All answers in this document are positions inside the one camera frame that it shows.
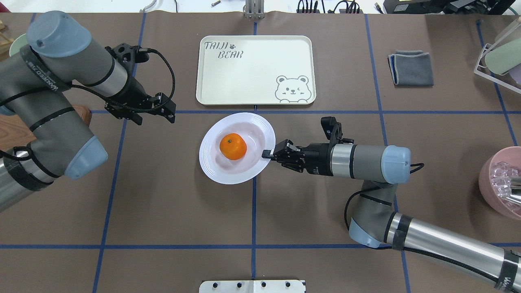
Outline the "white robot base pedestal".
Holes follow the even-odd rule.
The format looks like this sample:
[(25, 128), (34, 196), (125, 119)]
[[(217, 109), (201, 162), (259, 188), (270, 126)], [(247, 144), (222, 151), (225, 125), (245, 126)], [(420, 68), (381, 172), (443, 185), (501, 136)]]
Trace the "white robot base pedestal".
[(304, 280), (207, 280), (199, 293), (306, 293)]

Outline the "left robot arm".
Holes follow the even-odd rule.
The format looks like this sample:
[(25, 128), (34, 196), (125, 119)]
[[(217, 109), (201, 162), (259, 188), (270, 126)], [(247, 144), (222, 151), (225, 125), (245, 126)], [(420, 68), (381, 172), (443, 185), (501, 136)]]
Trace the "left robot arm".
[(26, 31), (27, 44), (1, 62), (1, 114), (17, 115), (35, 139), (1, 152), (1, 210), (52, 185), (79, 179), (108, 159), (98, 137), (63, 94), (94, 94), (117, 119), (142, 124), (142, 113), (175, 122), (173, 93), (148, 95), (133, 75), (158, 50), (122, 43), (102, 46), (63, 11), (43, 13)]

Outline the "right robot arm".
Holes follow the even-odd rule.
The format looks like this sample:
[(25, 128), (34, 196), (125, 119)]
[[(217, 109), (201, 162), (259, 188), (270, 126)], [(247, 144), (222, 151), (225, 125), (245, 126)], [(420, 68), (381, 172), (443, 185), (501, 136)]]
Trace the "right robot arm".
[[(478, 185), (486, 161), (507, 148), (481, 141), (413, 143), (425, 167), (399, 185), (395, 204), (413, 219), (520, 251), (520, 221), (501, 215)], [(299, 174), (270, 162), (256, 180), (251, 277), (300, 279), (309, 293), (495, 293), (480, 276), (413, 252), (363, 248), (343, 212), (360, 181)]]

